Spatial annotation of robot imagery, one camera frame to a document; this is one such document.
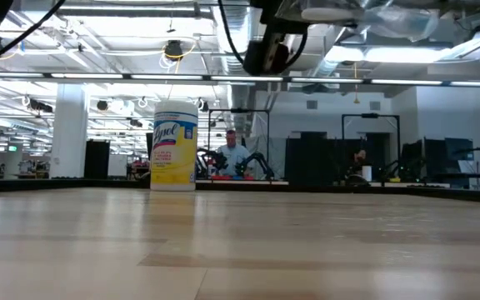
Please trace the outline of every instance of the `black cable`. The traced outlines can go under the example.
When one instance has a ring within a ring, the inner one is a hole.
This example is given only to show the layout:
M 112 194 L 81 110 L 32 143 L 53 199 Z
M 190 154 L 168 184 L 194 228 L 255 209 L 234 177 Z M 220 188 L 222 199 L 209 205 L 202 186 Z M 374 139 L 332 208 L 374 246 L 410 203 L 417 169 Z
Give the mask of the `black cable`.
M 229 31 L 229 24 L 227 23 L 227 17 L 225 16 L 225 8 L 223 8 L 223 1 L 217 0 L 217 5 L 220 7 L 220 14 L 222 15 L 223 27 L 225 28 L 225 35 L 227 36 L 227 41 L 229 42 L 229 47 L 232 50 L 232 54 L 237 58 L 237 60 L 243 64 L 243 58 L 238 53 L 236 47 L 234 47 L 233 39 L 231 38 L 231 32 Z
M 0 56 L 5 54 L 8 50 L 14 48 L 16 45 L 18 45 L 21 41 L 23 41 L 26 37 L 28 37 L 31 33 L 33 33 L 35 30 L 39 29 L 40 26 L 44 22 L 46 22 L 53 14 L 57 12 L 57 10 L 66 2 L 66 0 L 59 0 L 55 6 L 51 7 L 51 9 L 46 13 L 43 18 L 40 19 L 40 21 L 34 23 L 28 30 L 26 30 L 24 33 L 20 34 L 19 37 L 16 37 L 12 42 L 10 42 L 7 46 L 3 47 L 0 50 Z
M 305 50 L 305 45 L 307 45 L 307 40 L 308 40 L 308 32 L 305 32 L 303 34 L 303 37 L 301 38 L 301 43 L 299 44 L 299 48 L 297 49 L 297 52 L 294 54 L 292 58 L 290 58 L 289 61 L 284 65 L 283 71 L 286 69 L 290 68 L 303 54 L 303 50 Z

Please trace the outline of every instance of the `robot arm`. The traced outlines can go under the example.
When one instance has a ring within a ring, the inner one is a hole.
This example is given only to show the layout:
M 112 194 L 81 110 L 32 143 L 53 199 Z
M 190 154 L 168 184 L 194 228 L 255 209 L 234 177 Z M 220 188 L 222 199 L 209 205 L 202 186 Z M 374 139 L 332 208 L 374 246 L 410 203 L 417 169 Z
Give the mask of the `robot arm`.
M 210 151 L 210 150 L 207 150 L 207 149 L 204 149 L 204 148 L 199 148 L 197 150 L 197 153 L 203 153 L 201 158 L 204 161 L 205 168 L 208 168 L 207 160 L 205 159 L 206 157 L 210 157 L 214 160 L 214 167 L 216 167 L 216 169 L 218 169 L 218 170 L 224 169 L 228 166 L 227 165 L 227 158 L 220 152 Z
M 258 164 L 262 168 L 262 171 L 264 172 L 264 174 L 266 174 L 266 179 L 272 180 L 274 177 L 273 170 L 270 168 L 270 166 L 268 165 L 268 162 L 260 152 L 255 152 L 251 154 L 249 157 L 247 157 L 246 159 L 244 159 L 243 162 L 237 163 L 235 166 L 237 175 L 243 176 L 244 172 L 246 172 L 246 169 L 248 168 L 248 164 L 253 159 L 258 162 Z

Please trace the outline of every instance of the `person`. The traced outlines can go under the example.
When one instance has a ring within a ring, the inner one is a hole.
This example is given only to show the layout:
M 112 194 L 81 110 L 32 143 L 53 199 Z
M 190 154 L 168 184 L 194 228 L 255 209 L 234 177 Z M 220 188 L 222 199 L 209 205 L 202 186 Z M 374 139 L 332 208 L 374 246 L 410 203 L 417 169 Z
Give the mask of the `person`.
M 227 167 L 220 170 L 220 173 L 222 175 L 237 176 L 237 163 L 243 162 L 243 160 L 248 158 L 251 153 L 249 153 L 244 146 L 237 144 L 237 134 L 234 130 L 227 130 L 225 139 L 227 140 L 227 144 L 217 149 L 217 152 L 222 153 L 227 159 Z M 244 177 L 249 176 L 251 172 L 251 165 L 252 164 L 249 163 L 249 167 L 246 167 L 246 171 L 243 174 Z
M 347 175 L 352 174 L 362 174 L 363 165 L 366 164 L 366 150 L 364 149 L 357 149 L 353 151 L 351 166 L 347 171 Z

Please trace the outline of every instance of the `white wall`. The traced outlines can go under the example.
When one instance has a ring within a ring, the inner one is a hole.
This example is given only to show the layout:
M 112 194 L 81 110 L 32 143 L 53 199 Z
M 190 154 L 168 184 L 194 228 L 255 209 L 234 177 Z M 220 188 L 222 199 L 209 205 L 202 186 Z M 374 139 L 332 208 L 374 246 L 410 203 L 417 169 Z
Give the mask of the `white wall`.
M 420 139 L 418 130 L 418 92 L 415 87 L 398 94 L 392 99 L 392 112 L 399 115 L 401 131 L 401 146 L 405 143 L 415 143 Z M 390 135 L 392 146 L 391 161 L 398 159 L 398 137 L 396 133 Z
M 480 89 L 467 87 L 418 87 L 419 135 L 426 138 L 475 137 L 475 108 Z
M 257 103 L 264 103 L 267 94 L 259 92 Z M 328 138 L 342 136 L 342 115 L 346 113 L 391 114 L 391 99 L 381 93 L 359 93 L 359 104 L 354 103 L 355 94 L 342 96 L 339 93 L 281 92 L 270 115 L 270 136 L 288 138 L 292 132 L 327 132 Z M 307 100 L 317 100 L 317 110 L 307 109 Z M 381 102 L 381 111 L 370 111 L 370 101 Z M 352 122 L 346 128 L 346 138 L 359 138 L 360 133 L 391 133 L 395 129 L 386 120 L 347 118 Z

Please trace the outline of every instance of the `cable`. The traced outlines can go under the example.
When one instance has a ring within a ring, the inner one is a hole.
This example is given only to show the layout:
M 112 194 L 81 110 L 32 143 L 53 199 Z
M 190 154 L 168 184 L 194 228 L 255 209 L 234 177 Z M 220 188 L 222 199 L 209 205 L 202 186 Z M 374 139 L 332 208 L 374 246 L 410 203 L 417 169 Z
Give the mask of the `cable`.
M 177 74 L 177 71 L 179 71 L 179 66 L 181 66 L 181 60 L 177 60 L 177 66 L 175 67 L 175 73 Z
M 472 31 L 471 28 L 464 27 L 464 26 L 460 23 L 460 21 L 458 21 L 458 20 L 453 20 L 453 21 L 455 21 L 455 24 L 457 24 L 460 28 L 462 28 L 462 29 L 464 29 L 464 30 L 466 30 L 466 31 L 469 31 L 469 32 Z
M 0 60 L 5 60 L 5 59 L 9 59 L 9 58 L 13 58 L 16 54 L 18 54 L 20 50 L 19 49 L 16 49 L 16 51 L 14 51 L 13 54 L 7 56 L 7 57 L 0 57 Z
M 234 47 L 233 39 L 231 38 L 231 32 L 229 31 L 229 24 L 227 23 L 227 16 L 225 15 L 225 8 L 223 7 L 223 1 L 217 0 L 217 5 L 220 7 L 220 14 L 222 15 L 222 20 L 223 20 L 223 28 L 225 29 L 225 35 L 227 36 L 229 47 L 231 48 L 232 53 L 234 54 L 234 57 L 237 58 L 237 60 L 241 64 L 243 64 L 243 58 L 240 56 L 240 53 L 238 53 L 238 50 L 236 49 L 236 47 Z
M 34 23 L 28 30 L 20 34 L 19 37 L 16 37 L 12 42 L 10 42 L 7 46 L 3 47 L 0 50 L 0 56 L 5 54 L 8 50 L 16 47 L 21 41 L 23 41 L 26 37 L 28 37 L 31 33 L 35 30 L 39 29 L 44 22 L 46 22 L 53 14 L 57 12 L 57 10 L 66 2 L 66 0 L 58 0 L 57 4 L 53 6 L 45 16 L 43 16 L 40 21 Z
M 308 40 L 308 32 L 305 32 L 301 38 L 301 43 L 299 44 L 299 48 L 296 51 L 296 54 L 292 58 L 290 58 L 289 61 L 284 65 L 283 71 L 286 69 L 290 68 L 298 59 L 301 57 L 301 54 L 303 54 L 303 50 L 305 50 L 305 45 L 307 45 L 307 40 Z

